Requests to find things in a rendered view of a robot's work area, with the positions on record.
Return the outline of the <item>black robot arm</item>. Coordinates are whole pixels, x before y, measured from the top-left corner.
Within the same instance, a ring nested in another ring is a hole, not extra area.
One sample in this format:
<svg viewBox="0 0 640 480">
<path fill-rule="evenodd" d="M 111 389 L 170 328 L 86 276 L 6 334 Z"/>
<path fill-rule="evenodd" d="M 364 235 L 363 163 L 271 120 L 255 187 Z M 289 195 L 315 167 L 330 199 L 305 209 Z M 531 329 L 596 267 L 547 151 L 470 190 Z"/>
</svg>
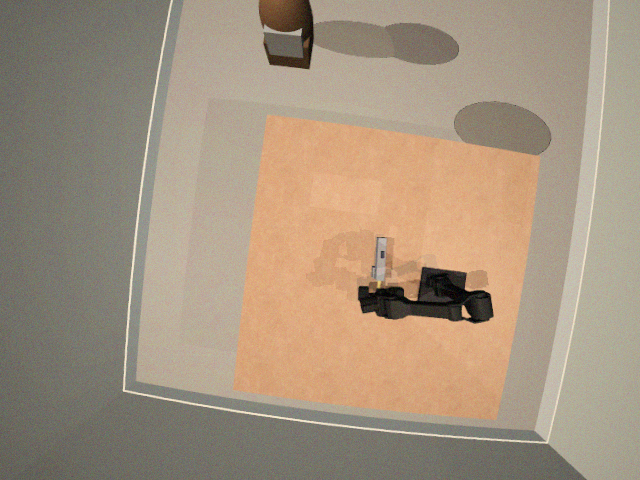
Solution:
<svg viewBox="0 0 640 480">
<path fill-rule="evenodd" d="M 491 294 L 484 290 L 466 291 L 452 284 L 448 273 L 426 276 L 426 288 L 434 288 L 438 298 L 449 297 L 447 303 L 413 301 L 405 296 L 384 292 L 379 296 L 360 298 L 363 313 L 374 312 L 385 319 L 398 320 L 407 316 L 434 317 L 449 319 L 451 322 L 466 320 L 473 324 L 483 323 L 494 318 Z M 466 307 L 469 316 L 462 316 L 461 305 Z"/>
</svg>

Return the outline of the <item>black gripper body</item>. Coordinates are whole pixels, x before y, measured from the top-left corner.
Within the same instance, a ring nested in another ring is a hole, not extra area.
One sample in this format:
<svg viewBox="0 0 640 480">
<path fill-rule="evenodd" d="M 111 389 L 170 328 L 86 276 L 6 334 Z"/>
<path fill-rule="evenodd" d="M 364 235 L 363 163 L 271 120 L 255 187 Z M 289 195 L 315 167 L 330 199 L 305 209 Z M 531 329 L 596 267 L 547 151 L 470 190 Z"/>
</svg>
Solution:
<svg viewBox="0 0 640 480">
<path fill-rule="evenodd" d="M 404 296 L 404 289 L 403 287 L 394 287 L 393 291 L 388 291 L 388 289 L 381 289 L 381 288 L 376 288 L 376 293 L 369 293 L 369 287 L 367 286 L 360 286 L 358 288 L 358 300 L 360 301 L 360 298 L 366 298 L 369 296 L 379 296 L 381 294 L 383 294 L 384 292 L 390 293 L 390 294 L 397 294 L 399 296 Z"/>
</svg>

